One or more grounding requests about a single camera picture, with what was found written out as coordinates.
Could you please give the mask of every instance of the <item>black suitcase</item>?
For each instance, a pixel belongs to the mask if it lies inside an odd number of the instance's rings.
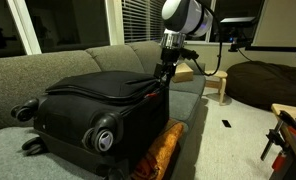
[[[109,71],[67,77],[12,110],[34,120],[28,155],[51,152],[99,176],[127,177],[169,118],[169,90],[153,75]]]

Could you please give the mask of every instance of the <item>floor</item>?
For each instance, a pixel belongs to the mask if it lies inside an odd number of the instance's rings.
[[[205,88],[203,101],[208,114],[195,165],[196,180],[266,180],[271,165],[280,151],[272,146],[265,161],[260,155],[268,142],[266,134],[276,125],[271,112],[250,107],[225,96],[225,106],[219,106],[214,88]],[[227,128],[222,120],[228,120]]]

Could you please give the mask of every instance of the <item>suitcase wheel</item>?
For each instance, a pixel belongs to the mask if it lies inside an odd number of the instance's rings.
[[[95,138],[95,142],[93,142],[96,151],[98,152],[106,152],[112,146],[114,142],[114,135],[108,129],[101,130]]]
[[[26,151],[27,156],[48,152],[44,141],[40,137],[30,139],[22,145],[21,149]]]
[[[21,108],[16,112],[16,118],[19,121],[28,121],[34,116],[34,112],[30,108]]]
[[[39,100],[34,98],[25,102],[22,106],[15,106],[11,109],[11,116],[19,121],[28,121],[38,110]]]
[[[17,114],[17,112],[19,111],[20,108],[21,108],[21,106],[19,106],[19,105],[13,107],[13,108],[11,109],[11,112],[10,112],[11,117],[13,117],[13,118],[17,118],[17,117],[16,117],[16,114]]]

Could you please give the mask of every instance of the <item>table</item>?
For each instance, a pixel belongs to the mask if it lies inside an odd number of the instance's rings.
[[[280,121],[278,115],[281,110],[285,110],[294,119],[296,118],[296,107],[282,104],[273,104],[271,109],[278,121]],[[291,152],[287,156],[282,169],[279,172],[274,172],[270,179],[296,179],[296,177],[294,177],[296,176],[296,136],[288,130],[285,124],[282,125],[280,132],[286,144],[290,147]]]
[[[205,71],[207,74],[214,73],[214,70],[210,71]],[[225,89],[226,89],[226,78],[228,74],[225,71],[217,71],[216,74],[213,75],[214,77],[219,78],[219,87],[218,87],[218,94],[220,95],[219,98],[219,105],[222,106],[224,105],[223,100],[224,100],[224,95],[225,95]]]

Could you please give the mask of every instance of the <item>wooden stool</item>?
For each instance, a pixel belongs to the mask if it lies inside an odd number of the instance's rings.
[[[215,72],[214,70],[210,71],[205,71],[205,73],[210,74]],[[228,74],[225,71],[217,71],[216,74],[213,75],[214,77],[219,78],[219,87],[218,87],[218,94],[220,95],[219,98],[219,105],[224,105],[223,100],[224,100],[224,95],[225,95],[225,89],[226,89],[226,77]]]

